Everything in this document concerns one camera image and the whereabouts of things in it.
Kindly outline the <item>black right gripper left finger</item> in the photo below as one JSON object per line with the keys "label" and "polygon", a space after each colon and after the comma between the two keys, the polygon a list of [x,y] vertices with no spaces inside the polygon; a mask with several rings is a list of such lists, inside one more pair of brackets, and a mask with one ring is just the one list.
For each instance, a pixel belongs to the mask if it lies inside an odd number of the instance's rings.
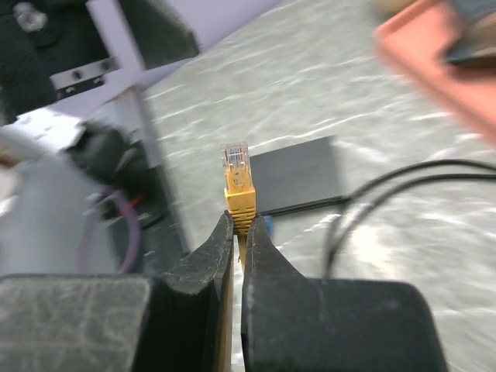
{"label": "black right gripper left finger", "polygon": [[233,219],[153,283],[151,371],[229,371],[233,327]]}

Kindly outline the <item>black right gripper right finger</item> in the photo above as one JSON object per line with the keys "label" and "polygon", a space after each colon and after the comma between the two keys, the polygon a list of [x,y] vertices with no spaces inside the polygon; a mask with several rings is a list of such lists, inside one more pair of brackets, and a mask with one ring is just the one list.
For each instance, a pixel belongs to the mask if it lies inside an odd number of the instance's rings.
{"label": "black right gripper right finger", "polygon": [[400,281],[302,275],[250,227],[241,339],[248,371],[437,372],[448,368],[430,308]]}

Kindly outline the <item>black network switch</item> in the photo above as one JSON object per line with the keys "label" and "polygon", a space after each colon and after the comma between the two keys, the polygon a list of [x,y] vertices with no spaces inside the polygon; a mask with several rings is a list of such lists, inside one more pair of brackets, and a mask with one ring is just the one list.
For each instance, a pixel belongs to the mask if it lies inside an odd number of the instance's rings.
{"label": "black network switch", "polygon": [[344,199],[332,136],[260,153],[250,163],[260,215],[284,215]]}

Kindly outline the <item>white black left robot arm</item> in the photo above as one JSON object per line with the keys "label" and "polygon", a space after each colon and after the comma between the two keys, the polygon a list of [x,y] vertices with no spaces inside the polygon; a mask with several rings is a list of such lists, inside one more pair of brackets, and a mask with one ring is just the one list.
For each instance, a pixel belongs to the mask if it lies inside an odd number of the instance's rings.
{"label": "white black left robot arm", "polygon": [[25,160],[1,219],[1,272],[156,273],[184,255],[160,149],[143,98],[126,93],[89,119],[49,110],[3,128]]}

